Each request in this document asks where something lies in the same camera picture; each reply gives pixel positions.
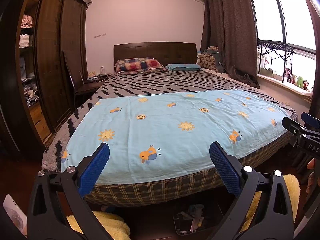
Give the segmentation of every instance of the wooden chair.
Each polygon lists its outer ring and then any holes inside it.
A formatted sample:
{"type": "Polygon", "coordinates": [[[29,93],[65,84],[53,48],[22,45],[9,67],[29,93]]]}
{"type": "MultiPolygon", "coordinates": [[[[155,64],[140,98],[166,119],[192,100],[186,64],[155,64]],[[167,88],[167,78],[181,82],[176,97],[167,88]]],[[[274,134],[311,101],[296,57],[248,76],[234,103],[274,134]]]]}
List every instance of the wooden chair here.
{"type": "Polygon", "coordinates": [[[74,50],[64,50],[63,51],[66,66],[68,69],[68,74],[71,80],[71,84],[74,92],[74,106],[76,109],[76,96],[84,95],[86,93],[97,91],[104,83],[107,78],[99,80],[97,82],[85,83],[79,69],[81,66],[80,55],[74,50]]]}

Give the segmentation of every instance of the wooden headboard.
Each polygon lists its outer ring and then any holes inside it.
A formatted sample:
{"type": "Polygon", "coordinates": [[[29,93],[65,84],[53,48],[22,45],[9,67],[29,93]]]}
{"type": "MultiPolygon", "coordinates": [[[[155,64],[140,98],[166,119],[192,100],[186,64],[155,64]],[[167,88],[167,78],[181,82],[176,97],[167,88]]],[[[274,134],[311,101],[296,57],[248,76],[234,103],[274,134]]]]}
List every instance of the wooden headboard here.
{"type": "Polygon", "coordinates": [[[195,64],[197,48],[195,43],[184,42],[142,42],[113,46],[114,65],[120,59],[153,57],[163,66],[168,64],[195,64]]]}

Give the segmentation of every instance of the yellow fluffy rug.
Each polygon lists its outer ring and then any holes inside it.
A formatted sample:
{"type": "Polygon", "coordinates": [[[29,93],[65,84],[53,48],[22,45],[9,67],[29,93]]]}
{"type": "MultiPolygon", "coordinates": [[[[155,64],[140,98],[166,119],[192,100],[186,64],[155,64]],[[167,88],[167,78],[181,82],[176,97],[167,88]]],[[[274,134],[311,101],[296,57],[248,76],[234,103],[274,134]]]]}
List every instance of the yellow fluffy rug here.
{"type": "MultiPolygon", "coordinates": [[[[121,217],[101,211],[94,211],[93,213],[114,240],[130,240],[130,229],[121,217]]],[[[67,219],[71,228],[82,234],[82,231],[74,216],[68,216],[67,219]]]]}
{"type": "MultiPolygon", "coordinates": [[[[288,188],[291,206],[292,206],[293,222],[294,222],[297,216],[297,211],[298,211],[298,204],[299,204],[299,198],[300,198],[300,185],[299,185],[298,179],[294,175],[287,174],[287,175],[284,175],[283,178],[288,188]]],[[[250,209],[247,212],[247,215],[245,216],[245,223],[241,228],[241,232],[248,229],[251,223],[251,220],[254,216],[254,213],[256,212],[256,209],[260,200],[260,196],[261,196],[261,191],[255,193],[250,209]]]]}
{"type": "MultiPolygon", "coordinates": [[[[291,206],[292,206],[292,213],[293,213],[293,221],[295,221],[298,211],[298,204],[299,204],[299,197],[300,197],[300,185],[297,178],[294,175],[288,174],[284,175],[284,181],[287,185],[291,206]]],[[[247,215],[245,217],[245,223],[241,228],[241,231],[246,230],[251,220],[254,216],[254,213],[257,209],[259,200],[260,200],[261,192],[256,192],[254,198],[252,200],[251,206],[247,215]]],[[[113,237],[114,240],[130,240],[129,234],[130,229],[124,220],[119,217],[118,215],[101,212],[101,211],[94,211],[93,212],[96,218],[99,220],[101,225],[105,228],[106,231],[113,237]]],[[[68,216],[68,221],[73,230],[76,230],[82,233],[78,223],[76,222],[73,216],[68,216]]]]}

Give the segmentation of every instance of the window sill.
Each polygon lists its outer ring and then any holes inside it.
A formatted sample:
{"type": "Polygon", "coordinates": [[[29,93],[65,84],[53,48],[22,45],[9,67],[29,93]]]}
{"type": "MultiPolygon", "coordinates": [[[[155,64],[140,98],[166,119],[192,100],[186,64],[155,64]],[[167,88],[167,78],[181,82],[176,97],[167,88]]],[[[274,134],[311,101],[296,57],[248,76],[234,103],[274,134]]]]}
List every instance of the window sill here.
{"type": "Polygon", "coordinates": [[[265,79],[267,80],[268,82],[271,82],[273,83],[274,85],[278,86],[278,87],[281,87],[281,88],[284,88],[286,90],[288,90],[289,92],[293,92],[295,94],[297,94],[300,98],[306,100],[307,102],[311,103],[312,100],[312,90],[310,92],[306,91],[306,90],[303,90],[293,84],[290,84],[288,82],[284,82],[282,83],[281,81],[279,80],[276,80],[274,78],[271,78],[271,77],[267,77],[267,76],[264,76],[264,75],[261,75],[261,74],[257,74],[259,78],[262,78],[262,79],[265,79]]]}

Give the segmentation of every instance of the blue gripper pad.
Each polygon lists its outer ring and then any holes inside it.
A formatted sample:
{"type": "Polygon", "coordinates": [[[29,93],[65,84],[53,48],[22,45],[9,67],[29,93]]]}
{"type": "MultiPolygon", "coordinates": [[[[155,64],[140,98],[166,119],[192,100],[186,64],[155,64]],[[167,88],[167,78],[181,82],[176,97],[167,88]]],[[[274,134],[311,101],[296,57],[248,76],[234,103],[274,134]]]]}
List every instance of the blue gripper pad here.
{"type": "Polygon", "coordinates": [[[98,149],[92,155],[92,160],[82,172],[79,178],[78,192],[81,197],[89,194],[94,184],[97,182],[103,168],[106,166],[110,157],[110,149],[108,144],[101,143],[98,149]]]}
{"type": "Polygon", "coordinates": [[[209,155],[229,193],[236,197],[240,195],[240,177],[228,160],[228,155],[221,150],[217,142],[213,142],[209,148],[209,155]]]}
{"type": "Polygon", "coordinates": [[[319,129],[320,128],[319,119],[314,118],[310,114],[307,114],[307,113],[303,112],[301,114],[301,120],[303,120],[303,122],[306,122],[308,125],[312,126],[315,129],[319,129]]]}

